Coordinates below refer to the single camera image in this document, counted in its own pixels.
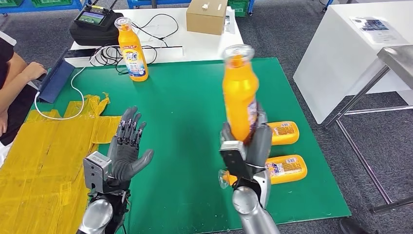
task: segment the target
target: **green table mat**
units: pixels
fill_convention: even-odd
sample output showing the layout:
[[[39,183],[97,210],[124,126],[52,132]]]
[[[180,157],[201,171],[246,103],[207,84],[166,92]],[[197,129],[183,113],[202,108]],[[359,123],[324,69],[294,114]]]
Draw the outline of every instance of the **green table mat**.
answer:
[[[257,100],[270,122],[297,123],[300,138],[293,145],[273,146],[271,156],[298,154],[307,177],[272,185],[267,210],[276,223],[348,216],[350,211],[276,58],[252,60],[260,80]],[[126,225],[131,234],[192,234],[241,228],[231,198],[221,189],[218,170],[219,132],[225,121],[221,61],[158,63],[149,66],[145,82],[119,76],[112,66],[85,69],[74,81],[83,94],[108,93],[104,116],[122,115],[138,106],[148,125],[142,151],[155,150],[152,162],[131,183],[132,208]],[[43,111],[61,114],[70,100],[80,100],[69,83],[55,104]],[[108,145],[99,151],[106,153]]]

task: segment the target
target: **gray robotic hand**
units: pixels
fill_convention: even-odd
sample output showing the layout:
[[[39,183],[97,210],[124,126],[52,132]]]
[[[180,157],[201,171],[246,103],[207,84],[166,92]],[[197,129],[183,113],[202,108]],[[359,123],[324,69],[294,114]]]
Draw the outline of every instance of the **gray robotic hand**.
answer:
[[[258,103],[256,128],[249,143],[235,141],[228,123],[221,130],[221,156],[229,173],[237,177],[232,203],[246,234],[279,234],[273,218],[265,210],[271,189],[265,167],[271,149],[272,131],[267,115]]]
[[[138,127],[141,113],[137,107],[128,108],[119,123],[108,150],[108,157],[113,162],[112,176],[120,182],[131,180],[134,175],[145,168],[153,157],[153,150],[146,150],[139,158],[139,143],[146,122]]]
[[[128,108],[113,136],[108,156],[93,152],[83,159],[86,187],[91,189],[88,208],[77,234],[115,234],[123,225],[131,196],[132,177],[145,168],[153,157],[146,150],[139,157],[139,143],[146,122],[138,126],[141,114]]]

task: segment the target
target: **gray carpet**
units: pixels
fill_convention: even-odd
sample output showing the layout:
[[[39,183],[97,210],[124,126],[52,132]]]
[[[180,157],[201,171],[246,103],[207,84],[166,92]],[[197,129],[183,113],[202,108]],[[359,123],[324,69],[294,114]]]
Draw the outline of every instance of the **gray carpet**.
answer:
[[[119,1],[117,9],[126,9]],[[314,135],[353,214],[369,232],[413,234],[413,207],[382,214],[368,209],[384,200],[362,168],[337,126],[330,130],[316,124],[293,74],[323,17],[322,5],[312,0],[257,0],[252,17],[237,18],[246,44],[256,49],[257,57],[278,57],[284,72],[307,117]],[[27,61],[36,60],[50,67],[64,47],[72,44],[68,32],[78,11],[10,14],[0,17],[0,30],[18,40],[16,51]],[[350,97],[345,98],[340,106]],[[397,93],[368,95],[357,109],[404,105]],[[413,195],[413,112],[365,114],[344,117],[343,124],[376,171],[383,187],[393,199]],[[281,225],[283,234],[340,234],[337,219]],[[224,232],[241,234],[243,231]]]

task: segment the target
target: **black sleeve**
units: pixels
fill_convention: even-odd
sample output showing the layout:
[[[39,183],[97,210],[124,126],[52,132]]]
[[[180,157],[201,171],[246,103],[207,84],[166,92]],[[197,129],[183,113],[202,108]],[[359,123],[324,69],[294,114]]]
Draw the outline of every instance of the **black sleeve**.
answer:
[[[13,46],[0,38],[0,62],[8,62],[12,59],[14,50]]]

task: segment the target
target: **green crate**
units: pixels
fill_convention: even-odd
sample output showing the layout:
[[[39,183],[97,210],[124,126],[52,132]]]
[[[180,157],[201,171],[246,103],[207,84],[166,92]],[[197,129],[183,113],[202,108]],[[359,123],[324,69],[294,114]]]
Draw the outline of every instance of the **green crate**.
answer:
[[[235,17],[244,17],[248,10],[249,0],[229,0],[228,6],[235,11]]]
[[[0,7],[20,6],[23,0],[0,0]]]
[[[32,0],[35,7],[63,6],[72,4],[72,0]]]

